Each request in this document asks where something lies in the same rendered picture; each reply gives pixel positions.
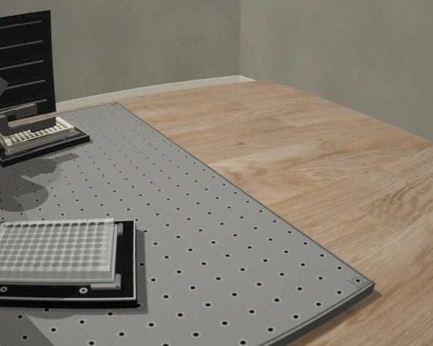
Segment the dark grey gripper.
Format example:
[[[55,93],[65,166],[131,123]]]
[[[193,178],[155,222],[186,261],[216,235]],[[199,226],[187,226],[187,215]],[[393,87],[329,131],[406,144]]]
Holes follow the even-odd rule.
[[[10,136],[26,130],[30,130],[31,133],[34,133],[47,128],[52,128],[56,125],[56,117],[53,115],[42,117],[37,120],[31,120],[28,123],[23,123],[13,127],[9,127],[8,125],[7,117],[9,116],[15,115],[16,119],[21,119],[31,115],[36,115],[37,113],[38,109],[35,103],[0,112],[0,134],[3,136]]]

